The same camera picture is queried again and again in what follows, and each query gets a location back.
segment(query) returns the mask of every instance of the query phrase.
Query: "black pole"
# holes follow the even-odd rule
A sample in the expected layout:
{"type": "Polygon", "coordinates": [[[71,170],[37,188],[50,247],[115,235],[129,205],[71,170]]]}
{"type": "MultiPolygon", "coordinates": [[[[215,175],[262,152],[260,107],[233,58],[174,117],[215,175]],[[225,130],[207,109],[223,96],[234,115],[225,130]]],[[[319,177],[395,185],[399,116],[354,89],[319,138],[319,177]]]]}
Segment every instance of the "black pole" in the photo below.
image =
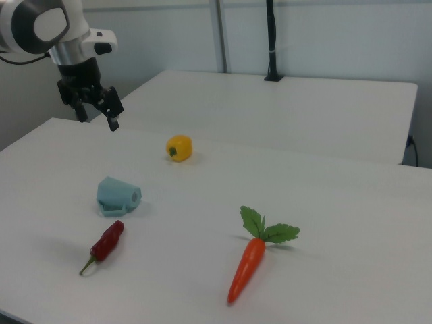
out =
{"type": "Polygon", "coordinates": [[[277,73],[276,65],[276,20],[275,13],[273,11],[273,0],[267,0],[267,28],[269,31],[269,71],[266,81],[280,81],[283,76],[277,73]]]}

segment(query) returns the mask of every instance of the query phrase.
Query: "plastic vegetable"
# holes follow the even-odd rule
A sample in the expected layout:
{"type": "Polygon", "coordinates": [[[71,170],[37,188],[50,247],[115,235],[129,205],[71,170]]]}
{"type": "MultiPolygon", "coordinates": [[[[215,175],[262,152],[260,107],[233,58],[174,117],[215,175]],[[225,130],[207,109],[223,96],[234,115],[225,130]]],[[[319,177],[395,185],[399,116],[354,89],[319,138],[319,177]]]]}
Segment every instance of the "plastic vegetable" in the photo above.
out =
{"type": "Polygon", "coordinates": [[[167,153],[175,162],[186,160],[192,154],[192,139],[186,135],[176,135],[167,142],[167,153]]]}
{"type": "Polygon", "coordinates": [[[120,235],[123,233],[124,224],[121,221],[115,221],[105,232],[103,232],[99,241],[90,249],[90,260],[80,271],[80,275],[91,265],[93,262],[104,261],[109,253],[114,250],[115,246],[119,242],[120,235]]]}
{"type": "Polygon", "coordinates": [[[265,252],[265,243],[282,243],[297,238],[300,229],[286,224],[277,224],[265,228],[265,216],[257,211],[241,206],[240,214],[243,218],[243,227],[246,228],[255,238],[247,245],[242,260],[238,265],[236,275],[231,284],[228,294],[228,303],[234,302],[243,288],[249,282],[265,252]]]}

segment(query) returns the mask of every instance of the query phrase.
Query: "white wall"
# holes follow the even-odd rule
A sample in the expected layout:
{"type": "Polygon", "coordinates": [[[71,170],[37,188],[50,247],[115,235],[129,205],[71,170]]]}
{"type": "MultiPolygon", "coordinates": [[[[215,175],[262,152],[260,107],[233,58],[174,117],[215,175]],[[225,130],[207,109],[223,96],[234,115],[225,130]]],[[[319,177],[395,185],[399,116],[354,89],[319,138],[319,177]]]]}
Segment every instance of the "white wall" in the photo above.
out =
{"type": "MultiPolygon", "coordinates": [[[[29,55],[3,55],[12,61],[29,55]]],[[[57,81],[61,76],[50,59],[31,65],[0,61],[0,150],[52,117],[74,119],[74,110],[61,102],[57,81]]]]}
{"type": "MultiPolygon", "coordinates": [[[[211,1],[179,0],[176,5],[172,0],[139,1],[147,5],[108,10],[101,1],[83,1],[90,10],[85,13],[90,26],[113,30],[119,41],[117,53],[98,59],[103,86],[116,87],[124,97],[166,69],[222,69],[211,1]]],[[[125,0],[123,5],[132,2],[125,0]]],[[[107,1],[110,6],[116,3],[120,2],[107,1]]],[[[16,61],[33,58],[4,56],[16,61]]],[[[51,117],[75,119],[73,109],[61,102],[57,89],[60,78],[49,59],[25,66],[0,61],[0,150],[51,117]]],[[[98,115],[93,108],[87,112],[90,119],[98,115]]]]}
{"type": "MultiPolygon", "coordinates": [[[[418,84],[411,132],[421,166],[432,167],[432,3],[323,2],[339,5],[277,3],[279,72],[418,84]]],[[[264,1],[225,0],[223,21],[229,71],[265,75],[269,58],[264,1]]],[[[413,156],[409,149],[405,163],[412,165],[413,156]]]]}
{"type": "Polygon", "coordinates": [[[103,85],[114,85],[124,97],[163,70],[221,72],[214,9],[207,1],[87,10],[91,26],[113,30],[119,41],[115,55],[98,59],[103,85]]]}

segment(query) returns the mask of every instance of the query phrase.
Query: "light blue plastic object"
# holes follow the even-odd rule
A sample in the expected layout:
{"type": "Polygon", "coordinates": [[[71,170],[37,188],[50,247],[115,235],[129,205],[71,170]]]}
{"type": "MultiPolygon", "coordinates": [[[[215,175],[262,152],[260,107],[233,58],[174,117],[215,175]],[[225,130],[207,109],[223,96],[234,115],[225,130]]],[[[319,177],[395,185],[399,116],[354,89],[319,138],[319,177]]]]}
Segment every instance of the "light blue plastic object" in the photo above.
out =
{"type": "Polygon", "coordinates": [[[141,203],[141,188],[106,177],[97,188],[97,202],[102,215],[123,216],[141,203]]]}

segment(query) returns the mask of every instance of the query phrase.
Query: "red chili pepper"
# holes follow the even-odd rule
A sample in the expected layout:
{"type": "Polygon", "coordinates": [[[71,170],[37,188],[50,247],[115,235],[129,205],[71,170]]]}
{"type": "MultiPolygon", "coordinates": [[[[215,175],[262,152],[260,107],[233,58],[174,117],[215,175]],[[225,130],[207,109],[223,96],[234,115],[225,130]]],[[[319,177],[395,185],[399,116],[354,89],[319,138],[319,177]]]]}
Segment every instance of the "red chili pepper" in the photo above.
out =
{"type": "Polygon", "coordinates": [[[123,233],[124,224],[121,221],[115,221],[105,232],[103,232],[99,241],[90,249],[90,260],[80,271],[80,275],[91,265],[93,262],[104,261],[109,253],[114,250],[115,246],[119,242],[120,235],[123,233]]]}

